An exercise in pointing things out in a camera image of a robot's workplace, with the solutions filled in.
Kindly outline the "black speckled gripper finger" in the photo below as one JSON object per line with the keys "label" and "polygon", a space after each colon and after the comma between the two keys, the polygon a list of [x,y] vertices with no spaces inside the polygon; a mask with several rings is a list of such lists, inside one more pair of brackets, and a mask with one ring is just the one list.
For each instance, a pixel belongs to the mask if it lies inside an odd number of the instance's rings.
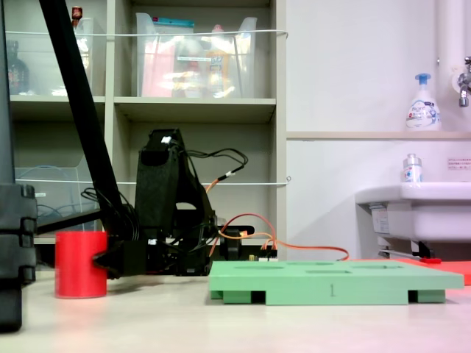
{"label": "black speckled gripper finger", "polygon": [[92,256],[93,265],[106,270],[108,279],[119,279],[122,277],[122,247],[114,246],[111,249],[96,253]]}

